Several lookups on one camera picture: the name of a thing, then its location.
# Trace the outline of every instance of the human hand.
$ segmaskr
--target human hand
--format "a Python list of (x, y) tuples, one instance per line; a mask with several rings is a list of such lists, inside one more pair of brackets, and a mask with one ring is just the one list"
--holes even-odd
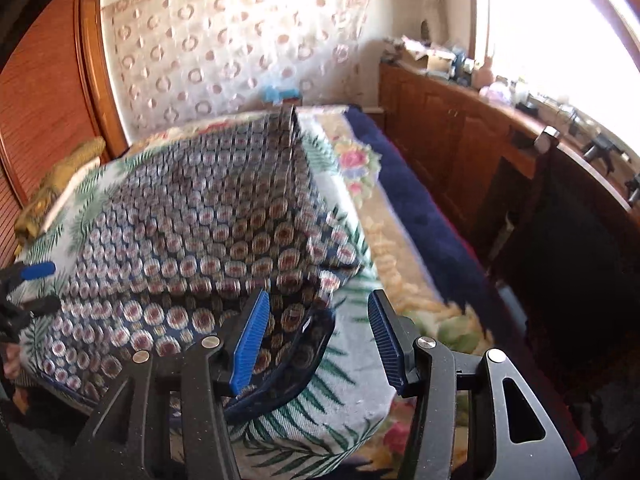
[(0, 344), (2, 360), (4, 362), (4, 376), (9, 380), (15, 380), (20, 375), (20, 345), (15, 343)]

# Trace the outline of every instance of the window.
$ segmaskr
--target window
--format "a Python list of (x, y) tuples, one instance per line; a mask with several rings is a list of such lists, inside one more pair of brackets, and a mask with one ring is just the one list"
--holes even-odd
[(640, 155), (640, 71), (628, 49), (640, 26), (624, 0), (604, 1), (617, 20), (593, 0), (490, 0), (488, 53), (496, 74), (567, 97)]

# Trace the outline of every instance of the pillow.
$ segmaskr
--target pillow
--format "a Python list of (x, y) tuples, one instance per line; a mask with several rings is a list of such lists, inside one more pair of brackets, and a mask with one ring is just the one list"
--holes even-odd
[(90, 160), (84, 166), (82, 166), (78, 171), (76, 171), (71, 179), (69, 179), (69, 183), (66, 185), (65, 190), (58, 197), (58, 199), (51, 206), (51, 209), (47, 213), (40, 227), (40, 234), (44, 234), (53, 224), (53, 221), (58, 216), (58, 213), (62, 209), (62, 206), (65, 205), (66, 201), (69, 200), (71, 194), (76, 190), (76, 187), (80, 185), (80, 183), (84, 180), (84, 178), (88, 175), (91, 170), (94, 170), (100, 166), (100, 157), (97, 156), (94, 159)]

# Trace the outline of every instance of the blue handle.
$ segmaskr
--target blue handle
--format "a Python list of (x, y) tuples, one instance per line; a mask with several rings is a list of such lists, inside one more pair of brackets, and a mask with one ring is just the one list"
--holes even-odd
[(56, 272), (56, 264), (53, 262), (42, 262), (29, 267), (25, 267), (20, 273), (20, 277), (27, 282), (37, 280), (52, 275)]

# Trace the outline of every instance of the finger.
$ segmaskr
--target finger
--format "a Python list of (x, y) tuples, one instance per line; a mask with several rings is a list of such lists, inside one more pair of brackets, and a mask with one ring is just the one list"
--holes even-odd
[(20, 358), (20, 345), (9, 343), (6, 345), (6, 357), (8, 361)]
[(20, 361), (12, 361), (4, 364), (4, 376), (9, 380), (16, 380), (20, 375)]

